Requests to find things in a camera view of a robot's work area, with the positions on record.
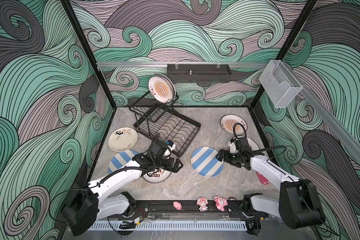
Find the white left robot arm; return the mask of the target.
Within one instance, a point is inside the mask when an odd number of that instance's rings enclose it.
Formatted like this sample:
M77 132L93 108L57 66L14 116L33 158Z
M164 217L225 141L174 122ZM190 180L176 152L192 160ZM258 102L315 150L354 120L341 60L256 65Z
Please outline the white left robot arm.
M72 234L77 237L96 221L113 215L132 216L137 201L128 192L115 197L111 195L132 181L155 174L157 170L177 173L183 164L171 156L175 149L176 144L172 141L156 140L142 153L134 150L119 152L111 160L108 175L88 183L74 183L60 206L60 213Z

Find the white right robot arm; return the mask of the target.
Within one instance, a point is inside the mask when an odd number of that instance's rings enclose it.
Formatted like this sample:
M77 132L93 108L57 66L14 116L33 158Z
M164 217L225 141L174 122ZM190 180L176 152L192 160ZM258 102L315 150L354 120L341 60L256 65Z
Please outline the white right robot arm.
M278 199L266 198L260 193L245 195L243 213L256 219L272 215L282 219L291 229L324 224L324 210L312 181L282 170L264 152L265 149L244 148L233 152L220 150L216 155L220 162L260 173L279 191Z

